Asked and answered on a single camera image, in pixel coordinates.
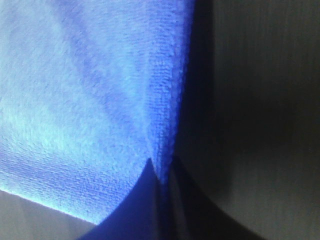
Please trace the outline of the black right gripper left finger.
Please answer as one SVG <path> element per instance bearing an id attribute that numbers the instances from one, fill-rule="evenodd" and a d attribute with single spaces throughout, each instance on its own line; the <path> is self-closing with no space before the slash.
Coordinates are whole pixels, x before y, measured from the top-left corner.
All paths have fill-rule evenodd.
<path id="1" fill-rule="evenodd" d="M 118 207 L 80 240 L 162 240 L 162 194 L 147 160 L 136 184 Z"/>

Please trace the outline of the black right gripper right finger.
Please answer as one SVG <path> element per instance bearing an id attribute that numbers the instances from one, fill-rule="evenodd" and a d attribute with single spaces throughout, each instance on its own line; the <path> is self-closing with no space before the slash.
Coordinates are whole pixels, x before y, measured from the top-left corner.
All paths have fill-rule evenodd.
<path id="1" fill-rule="evenodd" d="M 213 203 L 175 155 L 171 158 L 169 179 L 169 240 L 263 239 Z"/>

